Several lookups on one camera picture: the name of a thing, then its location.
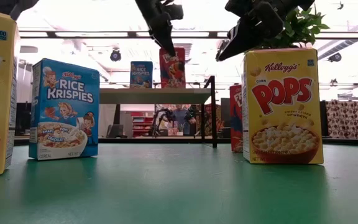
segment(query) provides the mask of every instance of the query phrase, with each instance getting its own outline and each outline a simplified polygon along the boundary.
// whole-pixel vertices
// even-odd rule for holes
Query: blue cereal box
[[[151,88],[153,85],[153,62],[131,62],[129,88]]]
[[[99,72],[42,59],[33,66],[29,157],[98,154]]]

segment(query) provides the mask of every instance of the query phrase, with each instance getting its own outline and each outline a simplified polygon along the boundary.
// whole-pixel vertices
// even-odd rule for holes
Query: green tabletop
[[[42,162],[27,150],[0,176],[0,224],[358,223],[358,147],[325,145],[323,166],[250,165],[228,144]]]

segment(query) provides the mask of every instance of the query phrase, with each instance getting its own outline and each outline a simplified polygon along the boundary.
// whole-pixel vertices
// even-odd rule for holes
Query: green table
[[[0,176],[0,224],[358,223],[358,147],[324,146],[324,166],[250,165],[222,144],[43,162],[27,148]]]

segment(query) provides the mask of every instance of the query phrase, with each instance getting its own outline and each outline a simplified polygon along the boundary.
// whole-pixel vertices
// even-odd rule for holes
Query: ceiling
[[[176,2],[183,4],[185,18],[174,21],[175,30],[227,31],[236,24],[237,17],[224,10],[227,0]],[[344,7],[338,10],[340,2]],[[316,9],[326,15],[323,22],[331,28],[329,31],[358,32],[358,0],[316,0]],[[147,31],[134,0],[40,0],[34,8],[22,13],[17,22],[20,30]],[[219,83],[241,82],[243,56],[216,62],[219,42],[214,39],[174,39],[175,45],[185,46],[187,57],[191,59],[186,65],[188,82],[202,82],[210,75],[215,75]],[[318,40],[313,47],[322,55],[341,42],[343,40]],[[151,60],[156,68],[155,81],[159,82],[158,46],[152,40],[23,39],[21,44],[38,48],[37,54],[21,54],[21,58],[29,63],[44,57],[73,61],[102,70],[110,82],[128,82],[131,61]],[[113,47],[122,53],[120,62],[109,59]],[[340,62],[331,63],[325,58],[319,61],[319,81],[328,83],[337,78],[339,83],[358,83],[358,42],[339,53],[342,55]],[[349,91],[352,88],[335,90]],[[332,90],[329,86],[321,89]]]

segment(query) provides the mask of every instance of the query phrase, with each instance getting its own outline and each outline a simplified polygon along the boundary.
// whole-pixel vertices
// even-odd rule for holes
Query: red cereal box
[[[172,57],[160,49],[161,88],[186,88],[185,49],[175,47],[176,56]]]
[[[230,86],[231,151],[242,152],[241,85]]]

